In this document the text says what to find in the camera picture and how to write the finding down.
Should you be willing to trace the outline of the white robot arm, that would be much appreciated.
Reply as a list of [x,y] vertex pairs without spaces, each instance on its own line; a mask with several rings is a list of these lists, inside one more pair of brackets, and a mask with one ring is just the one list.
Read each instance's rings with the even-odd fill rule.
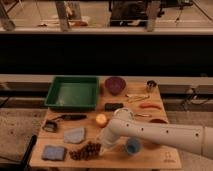
[[104,149],[111,149],[121,137],[136,137],[213,160],[213,128],[192,125],[140,122],[127,108],[114,112],[98,139]]

